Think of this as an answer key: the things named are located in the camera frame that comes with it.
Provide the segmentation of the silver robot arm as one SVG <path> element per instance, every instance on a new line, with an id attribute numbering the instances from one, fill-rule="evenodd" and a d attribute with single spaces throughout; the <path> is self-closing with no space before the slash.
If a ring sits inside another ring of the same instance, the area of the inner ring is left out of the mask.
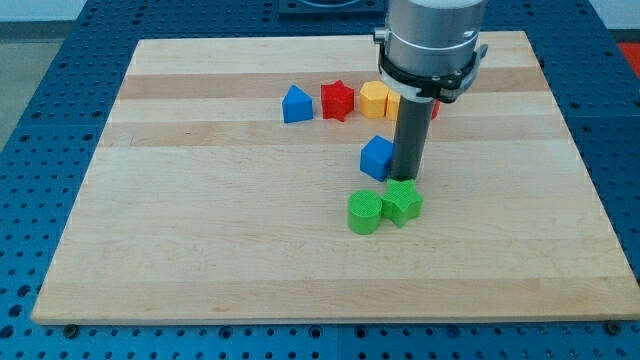
<path id="1" fill-rule="evenodd" d="M 444 76 L 472 59 L 486 0 L 390 0 L 385 56 L 421 77 Z"/>

